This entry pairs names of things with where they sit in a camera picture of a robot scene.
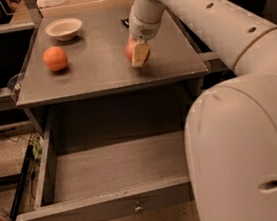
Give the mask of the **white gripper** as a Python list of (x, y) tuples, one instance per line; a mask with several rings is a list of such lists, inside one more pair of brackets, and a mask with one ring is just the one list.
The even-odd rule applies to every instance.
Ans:
[(150, 46), (145, 40), (151, 40), (156, 37), (161, 22), (145, 23), (138, 19), (135, 15), (134, 8), (131, 9), (129, 15), (130, 33), (128, 41), (131, 42), (131, 62), (134, 68), (142, 67), (150, 55)]

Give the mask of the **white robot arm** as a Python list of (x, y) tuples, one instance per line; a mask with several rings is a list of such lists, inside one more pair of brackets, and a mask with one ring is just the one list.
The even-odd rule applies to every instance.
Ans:
[(235, 74), (185, 122), (199, 220), (277, 221), (277, 25), (227, 0), (134, 0), (130, 35), (155, 37), (165, 9)]

